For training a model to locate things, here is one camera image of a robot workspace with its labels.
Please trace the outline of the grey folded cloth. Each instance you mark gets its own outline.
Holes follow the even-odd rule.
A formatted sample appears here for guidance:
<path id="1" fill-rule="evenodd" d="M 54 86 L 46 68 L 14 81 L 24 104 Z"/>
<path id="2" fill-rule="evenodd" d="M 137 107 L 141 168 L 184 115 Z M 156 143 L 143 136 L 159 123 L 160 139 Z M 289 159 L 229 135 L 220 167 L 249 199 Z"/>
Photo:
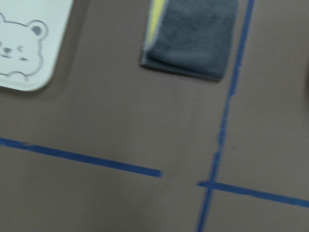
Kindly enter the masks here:
<path id="1" fill-rule="evenodd" d="M 221 80 L 238 8 L 237 0 L 152 0 L 141 64 Z"/>

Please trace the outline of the white bear tray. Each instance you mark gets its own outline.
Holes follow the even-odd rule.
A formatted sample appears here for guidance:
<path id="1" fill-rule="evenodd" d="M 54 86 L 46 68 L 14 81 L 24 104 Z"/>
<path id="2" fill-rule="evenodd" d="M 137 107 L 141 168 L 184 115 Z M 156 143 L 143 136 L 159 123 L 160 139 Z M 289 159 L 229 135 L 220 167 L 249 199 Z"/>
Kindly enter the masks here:
<path id="1" fill-rule="evenodd" d="M 74 2 L 0 2 L 0 85 L 36 91 L 52 79 Z"/>

